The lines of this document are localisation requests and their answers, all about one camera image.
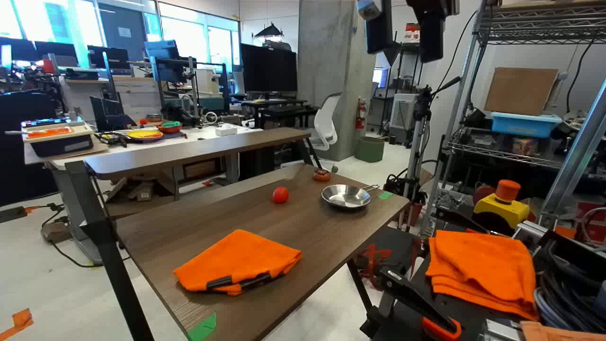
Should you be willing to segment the orange cloth pile on cart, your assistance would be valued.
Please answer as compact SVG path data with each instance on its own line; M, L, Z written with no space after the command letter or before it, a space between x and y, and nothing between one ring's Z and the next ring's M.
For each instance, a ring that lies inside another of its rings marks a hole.
M431 291L484 309L536 321L536 272L526 247L509 237L437 232L426 277Z

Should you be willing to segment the small orange dish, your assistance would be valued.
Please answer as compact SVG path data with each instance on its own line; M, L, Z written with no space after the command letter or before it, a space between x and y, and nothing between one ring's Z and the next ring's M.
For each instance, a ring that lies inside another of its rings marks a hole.
M331 181L331 173L329 171L314 171L312 181L314 183L329 183Z

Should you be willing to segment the red ball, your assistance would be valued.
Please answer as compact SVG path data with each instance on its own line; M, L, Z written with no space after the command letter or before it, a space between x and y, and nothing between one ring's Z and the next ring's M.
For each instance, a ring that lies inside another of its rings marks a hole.
M270 200L274 205L284 205L289 201L289 192L284 186L278 186L272 190Z

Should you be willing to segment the silver metal bowl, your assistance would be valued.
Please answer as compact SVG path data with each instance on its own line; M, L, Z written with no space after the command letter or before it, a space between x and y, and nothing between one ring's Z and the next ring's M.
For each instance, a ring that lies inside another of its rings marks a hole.
M329 184L322 190L320 200L339 209L365 209L371 203L371 194L359 186Z

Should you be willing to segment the white office chair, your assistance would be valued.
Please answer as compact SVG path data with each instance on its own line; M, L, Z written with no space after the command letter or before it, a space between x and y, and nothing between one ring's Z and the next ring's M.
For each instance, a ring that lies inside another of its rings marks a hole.
M314 116L314 129L312 129L310 143L320 152L327 152L337 143L333 114L337 111L339 101L340 101L339 93L329 95Z

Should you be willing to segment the green bin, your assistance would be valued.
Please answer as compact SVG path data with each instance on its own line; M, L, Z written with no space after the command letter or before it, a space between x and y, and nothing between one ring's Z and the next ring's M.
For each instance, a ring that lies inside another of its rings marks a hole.
M354 158L365 164L378 164L384 156L384 141L380 135L363 135L358 139Z

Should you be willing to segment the green tape piece right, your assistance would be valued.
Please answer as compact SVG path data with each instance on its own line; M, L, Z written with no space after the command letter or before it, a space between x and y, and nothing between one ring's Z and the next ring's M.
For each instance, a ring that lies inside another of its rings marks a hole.
M393 198L393 194L390 194L390 192L380 192L380 194L376 196L378 201L388 201L390 198Z

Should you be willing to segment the green tape piece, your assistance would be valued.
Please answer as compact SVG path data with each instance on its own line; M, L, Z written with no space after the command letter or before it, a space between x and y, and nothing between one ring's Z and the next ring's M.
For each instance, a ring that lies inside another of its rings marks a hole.
M215 315L206 317L187 332L189 341L206 341L215 330Z
M390 194L390 192L380 192L380 194L376 196L378 201L388 201L390 198L393 198L393 194Z

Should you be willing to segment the red fire extinguisher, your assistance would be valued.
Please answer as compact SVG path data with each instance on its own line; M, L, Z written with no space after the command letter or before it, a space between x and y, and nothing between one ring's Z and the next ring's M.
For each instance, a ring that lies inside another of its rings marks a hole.
M358 131L363 131L365 128L365 114L367 114L367 105L365 101L358 99L358 105L356 105L356 122L354 122L354 128Z

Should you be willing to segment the large black monitor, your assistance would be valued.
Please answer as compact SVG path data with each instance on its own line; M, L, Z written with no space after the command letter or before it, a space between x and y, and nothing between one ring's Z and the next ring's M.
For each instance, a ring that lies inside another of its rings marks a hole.
M240 59L246 93L297 90L297 67L291 52L242 44Z

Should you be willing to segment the yellow plate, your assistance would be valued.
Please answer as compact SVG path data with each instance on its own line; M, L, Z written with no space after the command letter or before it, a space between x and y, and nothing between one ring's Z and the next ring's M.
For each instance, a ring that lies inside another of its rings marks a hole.
M126 133L126 139L132 143L157 143L162 139L161 131L134 129Z

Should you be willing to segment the green tape piece front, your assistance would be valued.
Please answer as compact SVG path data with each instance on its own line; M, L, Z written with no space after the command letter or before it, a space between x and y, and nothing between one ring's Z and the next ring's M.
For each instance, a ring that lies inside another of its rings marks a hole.
M187 332L189 341L206 341L215 330L215 315L206 317Z

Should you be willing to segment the yellow emergency stop button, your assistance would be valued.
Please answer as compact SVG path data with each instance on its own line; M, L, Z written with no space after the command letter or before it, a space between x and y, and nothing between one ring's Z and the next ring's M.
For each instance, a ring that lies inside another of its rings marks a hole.
M496 190L473 205L473 215L492 215L517 228L530 217L530 207L517 200L520 184L515 181L500 181Z

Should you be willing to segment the brown cardboard sheet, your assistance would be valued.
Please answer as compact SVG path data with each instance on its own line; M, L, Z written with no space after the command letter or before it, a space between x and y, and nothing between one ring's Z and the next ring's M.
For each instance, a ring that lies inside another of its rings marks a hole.
M505 69L492 75L484 109L488 112L539 116L556 84L556 69Z

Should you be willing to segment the blue plastic bin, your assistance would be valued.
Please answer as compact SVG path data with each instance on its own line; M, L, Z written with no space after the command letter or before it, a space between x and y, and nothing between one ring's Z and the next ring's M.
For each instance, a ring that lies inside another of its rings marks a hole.
M526 116L526 114L503 114L492 112L492 131L501 135L549 139L551 131L562 124L554 114Z

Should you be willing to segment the grey box with orange item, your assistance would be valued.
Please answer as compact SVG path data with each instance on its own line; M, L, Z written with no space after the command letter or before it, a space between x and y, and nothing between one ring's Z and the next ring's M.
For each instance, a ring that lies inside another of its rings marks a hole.
M92 148L94 131L83 124L56 120L24 122L20 126L24 143L37 158L55 158Z

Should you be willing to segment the orange handled clamp tool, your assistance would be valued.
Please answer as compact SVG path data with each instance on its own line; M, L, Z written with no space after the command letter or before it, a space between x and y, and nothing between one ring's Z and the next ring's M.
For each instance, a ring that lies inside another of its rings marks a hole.
M422 332L433 341L460 341L462 325L428 302L401 273L382 268L376 277L388 296L388 302L378 306L382 319L390 317L393 308L401 304L420 317Z

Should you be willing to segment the silver aluminium frame post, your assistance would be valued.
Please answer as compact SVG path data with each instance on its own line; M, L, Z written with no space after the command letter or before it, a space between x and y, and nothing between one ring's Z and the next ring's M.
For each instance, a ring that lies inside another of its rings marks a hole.
M547 198L539 211L539 220L543 224L551 224L560 215L560 209L577 188L604 135L606 135L606 82L598 90L590 105L590 111L585 116L585 122L558 175L554 177L551 190L547 192Z

